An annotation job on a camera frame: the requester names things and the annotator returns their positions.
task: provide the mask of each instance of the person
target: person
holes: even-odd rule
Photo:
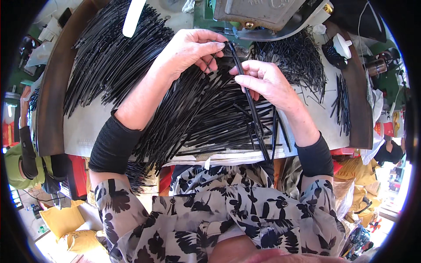
[[[226,37],[180,30],[143,80],[111,112],[95,141],[90,179],[113,262],[342,262],[345,228],[337,219],[329,148],[275,64],[242,63],[230,74],[282,110],[295,137],[303,178],[299,200],[273,189],[273,167],[176,165],[170,196],[148,213],[131,192],[127,162],[165,93],[195,64],[217,70]]]
[[[343,248],[343,256],[353,260],[358,256],[360,250],[365,252],[373,247],[374,243],[370,241],[370,231],[365,229],[361,224],[349,235],[350,244],[347,248]]]
[[[380,166],[383,166],[384,162],[392,162],[397,164],[403,157],[405,153],[405,139],[402,138],[400,146],[395,143],[393,140],[385,141],[385,143],[380,146],[377,154],[374,156],[374,159]]]
[[[46,193],[54,194],[60,190],[59,182],[67,176],[65,168],[72,164],[65,154],[39,157],[35,151],[28,126],[29,101],[24,100],[30,92],[31,87],[26,86],[20,99],[20,143],[8,149],[4,155],[7,179],[15,189],[41,184]]]

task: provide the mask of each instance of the black mesh basket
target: black mesh basket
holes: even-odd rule
[[[334,65],[338,69],[346,68],[346,58],[341,56],[333,46],[333,38],[331,38],[326,44],[322,45],[322,51],[326,59],[330,64]]]

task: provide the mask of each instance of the window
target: window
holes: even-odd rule
[[[11,195],[11,199],[13,204],[15,205],[17,210],[20,210],[22,208],[24,208],[24,205],[22,204],[22,200],[21,197],[19,195],[18,190],[16,190],[13,186],[9,185],[10,187],[10,195]]]

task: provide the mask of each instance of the fluorescent light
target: fluorescent light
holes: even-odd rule
[[[7,111],[9,112],[9,118],[12,117],[12,105],[7,105]]]
[[[145,6],[146,0],[132,0],[129,10],[127,11],[126,20],[123,25],[123,35],[132,37],[136,31],[140,14]]]

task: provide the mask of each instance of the black arm sleeve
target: black arm sleeve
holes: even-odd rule
[[[29,126],[22,127],[19,129],[19,137],[22,148],[22,171],[26,178],[32,180],[38,175],[37,163],[35,158],[37,155],[34,152],[34,147],[32,146],[31,132]]]
[[[89,169],[94,172],[125,174],[129,157],[141,136],[141,131],[128,129],[117,120],[115,112],[111,112],[93,145]]]
[[[295,145],[303,168],[303,175],[313,177],[316,175],[333,176],[333,162],[328,144],[320,133],[319,140],[310,146],[298,147]]]

